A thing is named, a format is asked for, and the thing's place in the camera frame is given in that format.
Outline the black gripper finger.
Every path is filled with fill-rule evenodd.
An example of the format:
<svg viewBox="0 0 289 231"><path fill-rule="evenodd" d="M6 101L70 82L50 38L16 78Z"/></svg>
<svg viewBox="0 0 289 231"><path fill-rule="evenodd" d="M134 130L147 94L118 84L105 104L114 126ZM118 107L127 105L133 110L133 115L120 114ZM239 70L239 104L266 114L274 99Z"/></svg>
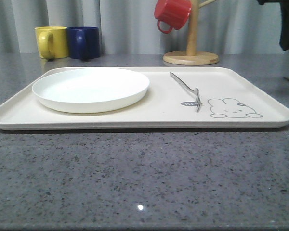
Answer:
<svg viewBox="0 0 289 231"><path fill-rule="evenodd" d="M260 5L279 3L281 10L281 35L279 45L283 51L289 50L289 0L257 0Z"/></svg>

